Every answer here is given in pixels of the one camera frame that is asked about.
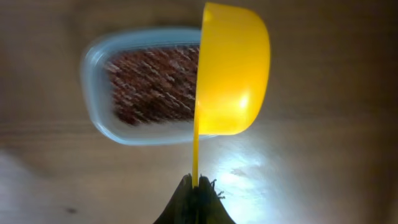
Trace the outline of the yellow plastic measuring scoop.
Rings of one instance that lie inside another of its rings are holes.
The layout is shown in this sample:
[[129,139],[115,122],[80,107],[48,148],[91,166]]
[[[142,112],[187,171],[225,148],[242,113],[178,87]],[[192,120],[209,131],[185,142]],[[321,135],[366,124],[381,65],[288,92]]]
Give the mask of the yellow plastic measuring scoop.
[[193,126],[193,186],[198,185],[198,138],[239,134],[252,125],[266,94],[270,61],[269,34],[255,12],[205,4]]

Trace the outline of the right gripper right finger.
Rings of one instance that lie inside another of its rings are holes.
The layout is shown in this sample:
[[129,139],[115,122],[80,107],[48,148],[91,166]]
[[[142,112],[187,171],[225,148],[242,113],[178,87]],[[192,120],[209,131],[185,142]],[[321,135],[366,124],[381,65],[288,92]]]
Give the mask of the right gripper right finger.
[[221,199],[221,192],[215,191],[215,180],[200,176],[198,187],[195,188],[197,196],[197,220],[198,224],[235,224],[227,213]]

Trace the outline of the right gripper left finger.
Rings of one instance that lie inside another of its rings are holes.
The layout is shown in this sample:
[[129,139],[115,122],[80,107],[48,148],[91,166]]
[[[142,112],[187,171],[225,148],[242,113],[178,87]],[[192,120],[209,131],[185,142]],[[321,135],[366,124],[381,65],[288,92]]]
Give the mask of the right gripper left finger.
[[197,205],[192,176],[184,175],[154,224],[194,224]]

